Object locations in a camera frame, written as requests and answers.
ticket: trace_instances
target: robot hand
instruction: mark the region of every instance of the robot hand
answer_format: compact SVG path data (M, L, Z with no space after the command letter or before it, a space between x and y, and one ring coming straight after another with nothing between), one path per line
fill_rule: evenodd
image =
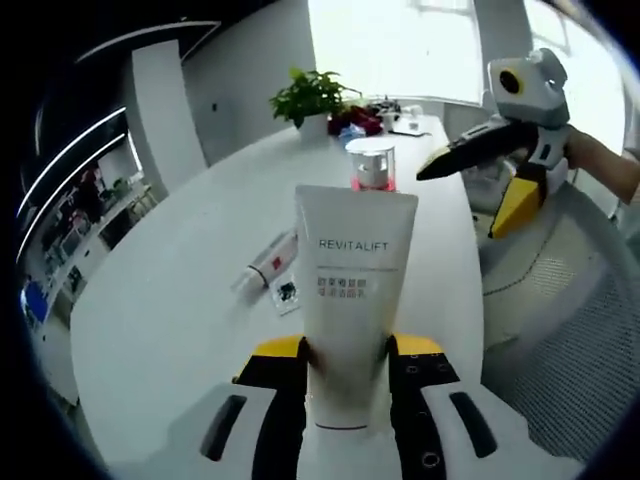
M489 232L502 238L529 223L567 178L567 73L555 54L542 48L527 58L490 62L489 79L498 113L434 152L416 178L448 176L526 149L528 157L507 187Z

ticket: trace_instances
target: white pot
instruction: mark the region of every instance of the white pot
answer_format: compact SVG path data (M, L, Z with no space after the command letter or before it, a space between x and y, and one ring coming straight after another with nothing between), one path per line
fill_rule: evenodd
M298 131L303 142L324 138L328 135L328 115L319 113L311 117L305 117Z

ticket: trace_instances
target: window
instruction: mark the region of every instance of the window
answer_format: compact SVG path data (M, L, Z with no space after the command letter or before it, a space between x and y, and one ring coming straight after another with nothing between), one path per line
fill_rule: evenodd
M318 70L365 95L479 103L482 60L470 0L309 0Z
M525 0L534 48L552 50L567 70L571 123L615 152L624 142L622 81L606 49L573 20L539 0Z

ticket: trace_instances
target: green leaves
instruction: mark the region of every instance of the green leaves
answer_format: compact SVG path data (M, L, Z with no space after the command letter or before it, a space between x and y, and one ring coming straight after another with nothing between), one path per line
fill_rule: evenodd
M342 92L356 90L333 80L332 77L337 75L336 72L304 72L295 67L289 69L289 77L293 83L269 99L273 108L273 118L293 120L294 125L299 128L305 117L319 113L341 112L344 109Z

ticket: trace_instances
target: white cosmetic tube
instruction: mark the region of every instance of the white cosmetic tube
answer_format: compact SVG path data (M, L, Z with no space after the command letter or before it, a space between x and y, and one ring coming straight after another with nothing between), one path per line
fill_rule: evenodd
M418 198L298 186L296 205L296 278L313 352L312 418L322 428L366 428L395 323Z

